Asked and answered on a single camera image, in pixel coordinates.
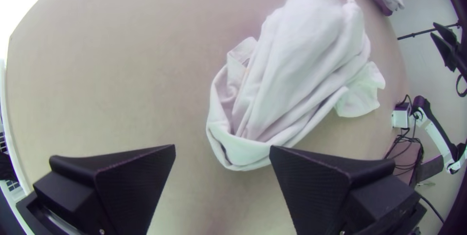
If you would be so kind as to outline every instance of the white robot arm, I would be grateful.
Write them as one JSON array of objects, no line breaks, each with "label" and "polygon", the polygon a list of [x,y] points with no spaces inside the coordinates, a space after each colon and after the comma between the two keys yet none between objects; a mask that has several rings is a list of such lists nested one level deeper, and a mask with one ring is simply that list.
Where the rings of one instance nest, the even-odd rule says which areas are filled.
[{"label": "white robot arm", "polygon": [[412,106],[403,103],[397,105],[393,115],[393,127],[407,128],[414,123],[424,129],[439,149],[444,159],[445,169],[455,174],[467,159],[466,143],[455,145],[451,143],[433,113],[429,101],[423,96],[417,96]]}]

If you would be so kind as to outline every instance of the metal rod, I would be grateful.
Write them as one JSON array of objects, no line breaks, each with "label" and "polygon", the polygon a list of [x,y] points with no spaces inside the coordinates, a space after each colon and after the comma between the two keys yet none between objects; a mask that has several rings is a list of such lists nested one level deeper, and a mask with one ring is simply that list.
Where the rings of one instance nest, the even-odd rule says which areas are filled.
[{"label": "metal rod", "polygon": [[[446,25],[445,27],[450,28],[450,27],[460,27],[460,26],[461,26],[460,23],[455,23],[455,24],[451,24],[451,25]],[[436,31],[435,28],[425,30],[425,31],[421,31],[421,32],[418,32],[418,33],[413,33],[413,34],[401,36],[401,37],[397,38],[397,40],[403,40],[403,39],[406,39],[406,38],[415,37],[415,36],[420,35],[420,34],[431,33],[431,32],[434,32],[434,31]]]}]

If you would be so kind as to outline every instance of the floor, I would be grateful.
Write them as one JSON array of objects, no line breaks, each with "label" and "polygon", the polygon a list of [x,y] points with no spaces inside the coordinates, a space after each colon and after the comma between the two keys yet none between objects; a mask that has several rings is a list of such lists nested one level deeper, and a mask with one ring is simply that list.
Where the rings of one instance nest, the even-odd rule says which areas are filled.
[{"label": "floor", "polygon": [[[403,36],[432,28],[433,22],[449,25],[457,22],[457,16],[450,0],[404,0],[405,9],[389,17],[397,36]],[[454,32],[460,37],[460,29]],[[431,109],[448,134],[450,140],[457,144],[466,141],[467,131],[467,99],[460,98],[455,91],[458,72],[451,73],[444,67],[429,34],[399,41],[405,60],[409,87],[413,97],[423,95],[431,102]],[[420,138],[425,147],[425,158],[439,154],[433,141],[419,130],[416,137]],[[456,175],[442,172],[428,180],[435,186],[421,186],[418,191],[436,207],[446,218],[457,196],[459,186],[464,176],[465,166]],[[420,222],[423,235],[437,234],[441,222],[436,215],[428,210]]]}]

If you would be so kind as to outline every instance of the beige table surface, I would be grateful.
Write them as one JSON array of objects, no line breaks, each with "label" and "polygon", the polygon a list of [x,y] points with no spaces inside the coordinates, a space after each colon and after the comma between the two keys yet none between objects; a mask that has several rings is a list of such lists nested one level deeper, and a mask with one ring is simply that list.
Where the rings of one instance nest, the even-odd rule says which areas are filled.
[{"label": "beige table surface", "polygon": [[[224,169],[205,135],[211,80],[225,54],[286,0],[39,0],[11,36],[8,115],[29,184],[48,158],[175,144],[177,158],[148,234],[291,235],[271,166]],[[381,107],[359,118],[334,111],[296,147],[378,159],[406,92],[394,32],[371,0],[371,60],[387,83]]]}]

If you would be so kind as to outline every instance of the towel fold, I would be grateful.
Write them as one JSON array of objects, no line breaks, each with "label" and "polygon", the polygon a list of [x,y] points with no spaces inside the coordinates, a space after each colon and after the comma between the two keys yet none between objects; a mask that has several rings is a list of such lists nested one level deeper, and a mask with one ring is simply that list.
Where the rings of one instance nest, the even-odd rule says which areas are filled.
[{"label": "towel fold", "polygon": [[293,147],[331,110],[356,117],[379,107],[385,81],[354,0],[287,0],[256,41],[227,53],[211,86],[206,133],[231,170],[270,164],[271,145]]}]

